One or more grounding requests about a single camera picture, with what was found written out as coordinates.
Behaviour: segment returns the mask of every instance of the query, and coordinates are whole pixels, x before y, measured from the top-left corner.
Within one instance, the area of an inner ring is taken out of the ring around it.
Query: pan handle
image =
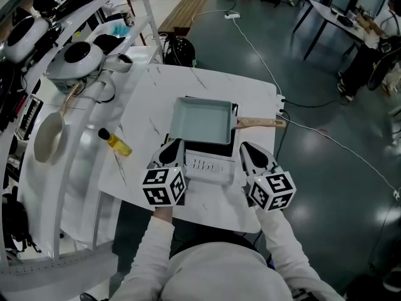
[[[62,117],[64,117],[65,112],[67,111],[67,105],[70,102],[72,96],[80,86],[80,83],[77,83],[73,88],[71,88],[70,92],[68,93],[67,97],[65,97],[64,102],[60,108],[60,114]]]
[[[267,119],[267,118],[253,118],[253,117],[237,118],[237,127],[236,127],[237,129],[244,129],[256,126],[285,128],[286,122],[279,119]]]

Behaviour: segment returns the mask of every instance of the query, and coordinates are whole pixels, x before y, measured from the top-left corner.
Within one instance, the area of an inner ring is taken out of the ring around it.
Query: person's wrist
[[[171,223],[173,220],[173,207],[168,206],[165,208],[156,208],[153,216],[158,219],[162,219],[163,221]]]

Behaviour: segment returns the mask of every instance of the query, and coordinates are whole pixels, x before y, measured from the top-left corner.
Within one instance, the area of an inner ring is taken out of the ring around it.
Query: slatted wood
[[[185,36],[192,26],[192,17],[200,13],[207,0],[181,0],[159,27],[159,33]]]

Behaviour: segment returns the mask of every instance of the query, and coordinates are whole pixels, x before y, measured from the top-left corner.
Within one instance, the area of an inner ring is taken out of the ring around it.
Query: square frying pan
[[[232,111],[232,103],[223,100],[179,97],[174,104],[169,137],[226,145],[231,142],[232,129],[256,126],[284,128],[286,122],[236,117]]]

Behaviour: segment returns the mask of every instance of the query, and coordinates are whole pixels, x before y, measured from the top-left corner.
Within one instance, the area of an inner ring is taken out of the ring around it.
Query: yellow bottle
[[[107,141],[107,144],[122,156],[128,157],[132,153],[132,149],[126,145],[126,143],[124,143],[116,135],[110,133],[107,129],[100,129],[98,135],[101,139]]]

